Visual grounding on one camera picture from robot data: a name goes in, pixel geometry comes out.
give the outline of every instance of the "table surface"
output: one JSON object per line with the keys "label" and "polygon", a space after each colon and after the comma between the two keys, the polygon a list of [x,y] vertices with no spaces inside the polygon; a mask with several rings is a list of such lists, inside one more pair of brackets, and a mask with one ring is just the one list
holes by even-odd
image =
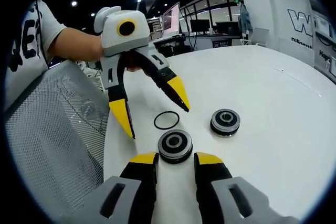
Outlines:
{"label": "table surface", "polygon": [[[170,101],[142,71],[126,72],[136,139],[110,113],[104,179],[119,176],[137,154],[158,151],[165,131],[156,129],[153,120],[173,110],[181,117],[175,129],[191,135],[194,152],[220,157],[233,176],[265,193],[281,215],[304,218],[327,189],[336,164],[336,86],[305,63],[258,46],[190,52],[169,61],[184,82],[190,112]],[[239,131],[229,139],[209,129],[212,114],[222,108],[241,118]],[[202,223],[193,163],[193,156],[178,165],[159,160],[152,223]]]}

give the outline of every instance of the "mesh chair back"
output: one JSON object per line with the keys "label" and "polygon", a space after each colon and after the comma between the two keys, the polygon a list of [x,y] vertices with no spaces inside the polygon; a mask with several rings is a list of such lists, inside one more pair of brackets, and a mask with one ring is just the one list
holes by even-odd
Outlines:
{"label": "mesh chair back", "polygon": [[71,62],[48,70],[7,111],[9,149],[23,182],[52,219],[103,183],[108,98]]}

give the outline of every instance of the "computer monitor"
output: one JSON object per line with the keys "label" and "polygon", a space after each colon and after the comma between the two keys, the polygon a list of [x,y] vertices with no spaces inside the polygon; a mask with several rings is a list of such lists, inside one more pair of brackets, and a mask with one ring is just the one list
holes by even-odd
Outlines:
{"label": "computer monitor", "polygon": [[210,28],[210,20],[208,19],[191,19],[190,26],[192,32],[206,32]]}
{"label": "computer monitor", "polygon": [[180,32],[180,4],[177,3],[162,16],[163,35],[178,34]]}
{"label": "computer monitor", "polygon": [[239,29],[238,22],[216,22],[217,32],[219,34],[228,34],[228,35],[242,35]]}

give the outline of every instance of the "person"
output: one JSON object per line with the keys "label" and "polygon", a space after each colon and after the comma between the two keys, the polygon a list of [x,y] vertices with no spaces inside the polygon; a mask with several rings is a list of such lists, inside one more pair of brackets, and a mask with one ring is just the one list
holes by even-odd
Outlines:
{"label": "person", "polygon": [[72,61],[98,61],[103,56],[100,36],[60,24],[42,0],[29,7],[18,34],[7,59],[5,110],[48,70],[54,55]]}

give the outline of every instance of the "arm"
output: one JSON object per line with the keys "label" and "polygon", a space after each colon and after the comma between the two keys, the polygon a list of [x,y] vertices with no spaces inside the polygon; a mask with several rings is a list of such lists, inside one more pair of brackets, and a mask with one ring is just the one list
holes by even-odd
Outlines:
{"label": "arm", "polygon": [[51,43],[48,52],[70,60],[97,61],[103,56],[99,36],[65,28]]}
{"label": "arm", "polygon": [[96,61],[103,56],[99,36],[83,33],[60,24],[46,3],[38,1],[41,13],[41,33],[46,58],[57,55],[70,60]]}

